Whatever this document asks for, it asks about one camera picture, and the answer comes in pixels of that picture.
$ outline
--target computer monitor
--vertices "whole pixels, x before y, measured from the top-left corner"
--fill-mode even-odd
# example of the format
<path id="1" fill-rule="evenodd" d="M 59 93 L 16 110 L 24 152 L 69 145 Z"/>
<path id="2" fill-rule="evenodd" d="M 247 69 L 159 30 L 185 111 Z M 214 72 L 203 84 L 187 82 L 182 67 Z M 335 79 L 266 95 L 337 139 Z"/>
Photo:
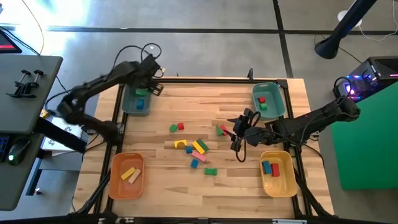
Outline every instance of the computer monitor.
<path id="1" fill-rule="evenodd" d="M 0 30 L 0 54 L 19 54 L 22 50 Z"/>

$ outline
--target red block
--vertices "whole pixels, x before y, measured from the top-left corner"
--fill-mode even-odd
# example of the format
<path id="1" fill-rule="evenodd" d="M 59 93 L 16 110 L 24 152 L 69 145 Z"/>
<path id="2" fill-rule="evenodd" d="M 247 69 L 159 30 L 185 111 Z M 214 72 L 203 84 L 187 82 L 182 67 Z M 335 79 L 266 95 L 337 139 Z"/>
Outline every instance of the red block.
<path id="1" fill-rule="evenodd" d="M 184 130 L 184 123 L 177 124 L 178 130 Z"/>
<path id="2" fill-rule="evenodd" d="M 260 103 L 265 103 L 265 102 L 266 102 L 266 98 L 263 97 L 263 96 L 260 96 L 260 97 L 259 97 L 259 102 L 260 102 Z"/>
<path id="3" fill-rule="evenodd" d="M 225 131 L 227 131 L 226 127 L 224 125 L 221 125 L 221 130 L 223 130 L 223 134 L 224 136 L 227 135 L 227 133 Z"/>
<path id="4" fill-rule="evenodd" d="M 271 164 L 272 169 L 272 176 L 278 177 L 279 176 L 279 165 L 278 164 Z"/>

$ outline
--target computer mouse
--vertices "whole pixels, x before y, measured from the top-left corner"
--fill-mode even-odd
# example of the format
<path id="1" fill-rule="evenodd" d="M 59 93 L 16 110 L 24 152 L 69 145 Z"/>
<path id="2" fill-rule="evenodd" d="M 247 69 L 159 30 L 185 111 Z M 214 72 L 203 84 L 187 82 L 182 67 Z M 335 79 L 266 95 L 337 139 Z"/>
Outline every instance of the computer mouse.
<path id="1" fill-rule="evenodd" d="M 18 139 L 8 152 L 8 163 L 18 166 L 24 160 L 29 144 L 29 138 Z"/>

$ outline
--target blue block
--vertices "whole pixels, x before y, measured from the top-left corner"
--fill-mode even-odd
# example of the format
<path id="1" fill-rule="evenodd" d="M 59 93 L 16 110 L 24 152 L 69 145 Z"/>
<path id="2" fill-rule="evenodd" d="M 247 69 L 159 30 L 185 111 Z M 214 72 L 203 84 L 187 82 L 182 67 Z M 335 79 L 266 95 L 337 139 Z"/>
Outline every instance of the blue block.
<path id="1" fill-rule="evenodd" d="M 185 152 L 187 152 L 187 154 L 191 154 L 192 153 L 192 146 L 185 147 Z"/>
<path id="2" fill-rule="evenodd" d="M 144 100 L 143 99 L 138 99 L 137 101 L 137 110 L 142 110 L 144 109 Z"/>
<path id="3" fill-rule="evenodd" d="M 191 167 L 196 169 L 198 167 L 199 161 L 197 159 L 192 159 Z"/>
<path id="4" fill-rule="evenodd" d="M 272 169 L 271 169 L 271 165 L 269 164 L 269 161 L 263 161 L 262 167 L 264 168 L 265 174 L 272 174 Z"/>

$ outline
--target black desk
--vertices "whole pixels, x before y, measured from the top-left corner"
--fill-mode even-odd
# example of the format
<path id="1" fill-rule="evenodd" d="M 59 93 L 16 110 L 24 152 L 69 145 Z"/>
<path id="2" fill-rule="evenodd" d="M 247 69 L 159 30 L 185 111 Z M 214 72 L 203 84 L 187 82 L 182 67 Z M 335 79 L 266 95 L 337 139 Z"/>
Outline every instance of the black desk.
<path id="1" fill-rule="evenodd" d="M 61 57 L 35 56 L 35 55 L 0 55 L 0 133 L 12 134 L 11 144 L 16 139 L 24 136 L 30 138 L 31 144 L 24 161 L 18 166 L 0 163 L 0 210 L 13 210 L 16 208 L 32 165 L 37 157 L 44 135 L 58 141 L 62 136 L 63 141 L 70 140 L 80 149 L 86 142 L 65 134 L 51 122 L 39 117 L 44 103 L 62 63 Z M 18 81 L 21 70 L 32 73 L 25 77 L 23 83 L 34 81 L 34 70 L 41 70 L 46 75 L 38 80 L 39 87 L 33 89 L 36 98 L 11 98 L 5 93 L 13 93 L 16 89 L 14 81 Z"/>

